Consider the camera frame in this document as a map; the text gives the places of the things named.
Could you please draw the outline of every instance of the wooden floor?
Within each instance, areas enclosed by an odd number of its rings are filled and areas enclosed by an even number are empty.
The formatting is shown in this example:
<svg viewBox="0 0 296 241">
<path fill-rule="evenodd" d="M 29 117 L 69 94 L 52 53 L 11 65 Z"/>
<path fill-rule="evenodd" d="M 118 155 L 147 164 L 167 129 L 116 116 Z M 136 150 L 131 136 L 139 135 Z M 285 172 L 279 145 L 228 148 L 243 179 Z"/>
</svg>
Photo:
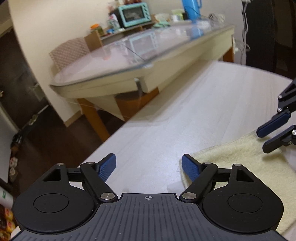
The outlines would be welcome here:
<svg viewBox="0 0 296 241">
<path fill-rule="evenodd" d="M 110 134 L 124 124 L 107 112 L 99 111 L 99 115 Z M 53 108 L 48 107 L 24 138 L 17 153 L 19 175 L 13 183 L 12 195 L 17 197 L 58 162 L 67 167 L 77 167 L 101 144 L 84 115 L 66 128 Z"/>
</svg>

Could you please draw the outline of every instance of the white cabinet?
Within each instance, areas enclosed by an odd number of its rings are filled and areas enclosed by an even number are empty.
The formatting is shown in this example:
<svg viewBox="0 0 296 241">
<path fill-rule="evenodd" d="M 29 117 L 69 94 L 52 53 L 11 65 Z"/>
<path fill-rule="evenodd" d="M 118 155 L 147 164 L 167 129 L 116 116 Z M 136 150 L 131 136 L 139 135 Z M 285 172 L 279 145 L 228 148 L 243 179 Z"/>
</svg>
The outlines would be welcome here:
<svg viewBox="0 0 296 241">
<path fill-rule="evenodd" d="M 10 144 L 15 130 L 7 123 L 4 115 L 0 107 L 0 178 L 8 182 Z"/>
</svg>

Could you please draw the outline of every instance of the metal screw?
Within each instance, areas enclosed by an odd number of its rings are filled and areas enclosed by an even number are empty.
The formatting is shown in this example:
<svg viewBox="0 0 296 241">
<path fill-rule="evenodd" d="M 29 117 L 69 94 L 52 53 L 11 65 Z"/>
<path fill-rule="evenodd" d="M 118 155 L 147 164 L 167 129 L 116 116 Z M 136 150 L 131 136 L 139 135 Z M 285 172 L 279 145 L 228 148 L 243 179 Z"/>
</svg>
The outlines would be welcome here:
<svg viewBox="0 0 296 241">
<path fill-rule="evenodd" d="M 186 193 L 182 194 L 182 197 L 187 200 L 192 200 L 192 199 L 196 198 L 196 194 L 193 192 L 186 192 Z"/>
<path fill-rule="evenodd" d="M 114 195 L 114 193 L 111 193 L 111 192 L 105 192 L 101 195 L 101 198 L 104 200 L 111 200 L 111 199 L 115 198 L 115 195 Z"/>
</svg>

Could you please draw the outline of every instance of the blue kettle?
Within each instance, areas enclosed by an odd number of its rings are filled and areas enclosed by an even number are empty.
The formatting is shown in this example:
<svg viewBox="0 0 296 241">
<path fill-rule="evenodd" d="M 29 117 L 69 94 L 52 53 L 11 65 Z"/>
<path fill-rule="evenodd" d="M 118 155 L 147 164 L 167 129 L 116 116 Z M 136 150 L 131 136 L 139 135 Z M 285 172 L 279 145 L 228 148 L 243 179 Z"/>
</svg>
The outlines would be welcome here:
<svg viewBox="0 0 296 241">
<path fill-rule="evenodd" d="M 202 0 L 182 0 L 183 7 L 187 13 L 188 18 L 195 23 L 196 20 L 200 17 L 200 9 L 202 7 Z"/>
</svg>

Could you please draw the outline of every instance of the wooden table leg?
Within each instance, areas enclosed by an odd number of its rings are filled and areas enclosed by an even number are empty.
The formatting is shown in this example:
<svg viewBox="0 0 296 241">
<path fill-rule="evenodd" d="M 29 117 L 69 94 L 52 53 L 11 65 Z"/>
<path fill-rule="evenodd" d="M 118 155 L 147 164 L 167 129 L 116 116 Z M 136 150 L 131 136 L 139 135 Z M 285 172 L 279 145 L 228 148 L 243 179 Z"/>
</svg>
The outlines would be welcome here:
<svg viewBox="0 0 296 241">
<path fill-rule="evenodd" d="M 80 104 L 83 114 L 85 114 L 85 117 L 91 124 L 92 128 L 103 142 L 106 141 L 110 137 L 110 134 L 99 117 L 93 103 L 86 99 L 77 99 L 77 101 Z"/>
<path fill-rule="evenodd" d="M 124 120 L 128 121 L 158 94 L 158 88 L 152 90 L 150 93 L 140 94 L 138 91 L 133 91 L 118 94 L 115 96 L 115 100 Z"/>
<path fill-rule="evenodd" d="M 233 47 L 231 47 L 226 54 L 223 56 L 223 61 L 224 62 L 230 62 L 234 63 L 234 53 L 233 53 Z"/>
</svg>

